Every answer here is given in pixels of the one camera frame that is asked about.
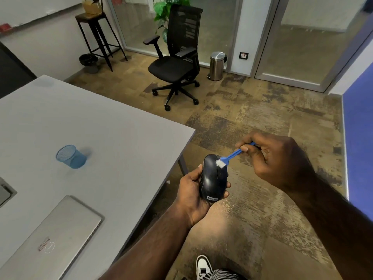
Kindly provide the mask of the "grey table leg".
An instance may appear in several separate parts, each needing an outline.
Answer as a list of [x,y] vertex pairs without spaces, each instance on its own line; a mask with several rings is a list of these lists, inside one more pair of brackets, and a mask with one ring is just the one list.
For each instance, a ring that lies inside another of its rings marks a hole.
[[181,154],[179,159],[178,159],[178,165],[180,167],[181,173],[183,176],[187,175],[189,173],[188,167],[186,165],[184,155]]

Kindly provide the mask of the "blue cleaning brush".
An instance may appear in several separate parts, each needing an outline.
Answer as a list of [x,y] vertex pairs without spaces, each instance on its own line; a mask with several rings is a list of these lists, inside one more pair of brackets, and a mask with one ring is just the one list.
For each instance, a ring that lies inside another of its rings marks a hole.
[[[255,146],[257,149],[261,150],[261,147],[258,146],[254,141],[246,143],[245,145]],[[227,157],[220,157],[219,159],[216,160],[216,166],[221,168],[221,169],[228,166],[229,163],[230,163],[230,160],[233,159],[234,157],[238,156],[241,153],[242,153],[242,150],[237,149]]]

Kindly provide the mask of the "green potted plant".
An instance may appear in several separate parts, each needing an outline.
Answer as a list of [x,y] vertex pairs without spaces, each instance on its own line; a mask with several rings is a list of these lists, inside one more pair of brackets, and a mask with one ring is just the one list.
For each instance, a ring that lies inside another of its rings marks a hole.
[[190,0],[152,0],[153,9],[155,12],[154,21],[157,24],[156,34],[160,29],[163,29],[161,32],[161,37],[165,43],[167,43],[167,33],[169,25],[169,17],[171,6],[176,5],[186,5],[190,6]]

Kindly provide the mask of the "person's right hand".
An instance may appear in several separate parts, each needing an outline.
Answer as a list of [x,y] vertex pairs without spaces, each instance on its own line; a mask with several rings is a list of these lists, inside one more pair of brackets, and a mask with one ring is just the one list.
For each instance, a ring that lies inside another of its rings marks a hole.
[[264,160],[251,159],[259,178],[287,194],[305,193],[317,180],[310,161],[293,138],[252,131],[236,143],[236,148],[252,141],[264,155]]

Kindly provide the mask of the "blue mesh pen cup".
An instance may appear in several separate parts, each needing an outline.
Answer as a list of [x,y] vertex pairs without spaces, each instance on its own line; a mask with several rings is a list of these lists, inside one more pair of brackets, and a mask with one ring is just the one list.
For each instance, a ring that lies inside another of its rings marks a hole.
[[71,169],[79,169],[86,164],[87,157],[74,145],[66,145],[56,153],[56,160],[64,163]]

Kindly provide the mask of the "brown cardboard box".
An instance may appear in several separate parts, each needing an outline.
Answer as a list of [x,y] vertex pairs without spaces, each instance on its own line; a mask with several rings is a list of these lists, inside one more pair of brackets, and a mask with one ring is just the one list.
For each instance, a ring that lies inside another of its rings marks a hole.
[[82,6],[87,14],[100,15],[103,13],[102,0],[83,0]]

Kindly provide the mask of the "glass door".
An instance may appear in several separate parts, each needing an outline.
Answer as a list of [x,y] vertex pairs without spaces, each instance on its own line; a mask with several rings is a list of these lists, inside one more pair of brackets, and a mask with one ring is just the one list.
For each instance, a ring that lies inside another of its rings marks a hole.
[[373,0],[272,0],[253,77],[324,93],[373,31]]

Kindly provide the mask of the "person's right forearm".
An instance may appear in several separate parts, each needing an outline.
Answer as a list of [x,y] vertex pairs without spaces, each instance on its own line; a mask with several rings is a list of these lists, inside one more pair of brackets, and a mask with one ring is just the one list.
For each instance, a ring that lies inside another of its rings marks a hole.
[[284,190],[343,280],[373,280],[373,221],[314,172],[286,175]]

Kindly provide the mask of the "white and black sneaker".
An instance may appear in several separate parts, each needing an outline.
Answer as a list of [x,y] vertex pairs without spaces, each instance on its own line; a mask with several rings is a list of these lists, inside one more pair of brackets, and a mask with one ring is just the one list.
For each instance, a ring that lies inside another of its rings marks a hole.
[[195,263],[197,280],[211,280],[214,270],[205,255],[199,255]]

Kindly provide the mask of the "black metal stool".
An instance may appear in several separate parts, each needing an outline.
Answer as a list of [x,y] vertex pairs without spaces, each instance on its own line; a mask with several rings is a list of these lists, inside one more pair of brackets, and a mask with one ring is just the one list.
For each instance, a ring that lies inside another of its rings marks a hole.
[[[109,19],[108,19],[107,15],[105,14],[105,12],[102,12],[102,13],[96,14],[96,15],[89,15],[88,13],[82,13],[82,14],[76,15],[75,19],[76,19],[76,22],[77,22],[80,30],[81,30],[81,33],[83,35],[83,38],[86,42],[86,46],[88,47],[88,50],[89,50],[90,54],[93,55],[93,56],[98,56],[98,57],[104,58],[108,67],[109,67],[109,69],[111,70],[111,72],[113,72],[113,68],[112,68],[111,62],[109,60],[109,56],[113,57],[113,54],[115,52],[121,51],[124,55],[124,59],[126,61],[128,61],[127,56],[126,56],[122,46],[120,45],[119,39],[116,36],[116,34],[114,32],[114,29],[112,28],[112,26],[109,22]],[[100,22],[99,22],[101,19],[104,19],[107,22],[107,24],[108,24],[116,42],[117,42],[117,45],[108,43],[108,41],[107,41],[107,39],[104,35],[104,32],[101,28]],[[91,32],[92,32],[92,34],[93,34],[93,36],[94,36],[94,38],[97,42],[98,48],[93,49],[93,50],[91,49],[91,47],[88,43],[88,40],[86,38],[85,32],[82,28],[82,25],[81,25],[82,23],[86,23],[86,24],[89,25],[89,27],[91,29]]]

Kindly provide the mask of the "black office chair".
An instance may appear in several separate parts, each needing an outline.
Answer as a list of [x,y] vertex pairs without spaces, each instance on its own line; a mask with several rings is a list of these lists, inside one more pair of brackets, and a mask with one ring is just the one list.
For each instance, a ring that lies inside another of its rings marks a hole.
[[154,45],[158,59],[148,67],[148,71],[168,85],[152,89],[153,96],[158,91],[169,89],[170,92],[164,104],[165,111],[170,111],[169,101],[173,95],[182,93],[193,100],[194,105],[199,101],[183,87],[200,86],[196,80],[200,72],[198,60],[198,36],[203,9],[181,4],[172,4],[165,28],[169,55],[164,56],[158,46],[159,35],[154,35],[143,41],[145,45]]

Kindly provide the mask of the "whiteboard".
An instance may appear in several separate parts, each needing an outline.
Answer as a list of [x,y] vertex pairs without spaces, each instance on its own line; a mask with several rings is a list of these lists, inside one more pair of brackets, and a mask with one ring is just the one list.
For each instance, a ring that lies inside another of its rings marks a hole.
[[81,5],[83,0],[0,0],[0,25],[18,27]]

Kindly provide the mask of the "steel pedal bin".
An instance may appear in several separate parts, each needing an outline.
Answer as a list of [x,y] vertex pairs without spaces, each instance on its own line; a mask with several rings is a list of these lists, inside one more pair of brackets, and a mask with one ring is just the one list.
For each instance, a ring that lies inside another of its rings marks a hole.
[[224,65],[227,55],[224,52],[215,51],[210,55],[210,70],[207,78],[211,81],[220,81],[223,78]]

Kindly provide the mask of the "person's left forearm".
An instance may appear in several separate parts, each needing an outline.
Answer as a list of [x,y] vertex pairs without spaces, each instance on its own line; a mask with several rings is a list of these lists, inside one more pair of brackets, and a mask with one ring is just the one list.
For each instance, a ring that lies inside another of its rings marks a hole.
[[98,280],[164,280],[192,228],[190,217],[189,208],[175,201]]

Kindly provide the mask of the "black computer mouse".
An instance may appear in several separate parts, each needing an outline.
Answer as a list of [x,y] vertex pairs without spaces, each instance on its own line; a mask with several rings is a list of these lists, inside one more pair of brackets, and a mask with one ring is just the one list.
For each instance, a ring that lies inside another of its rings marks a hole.
[[227,183],[227,165],[223,168],[216,162],[219,155],[209,154],[204,158],[203,170],[200,176],[199,193],[201,198],[210,203],[215,203],[224,197]]

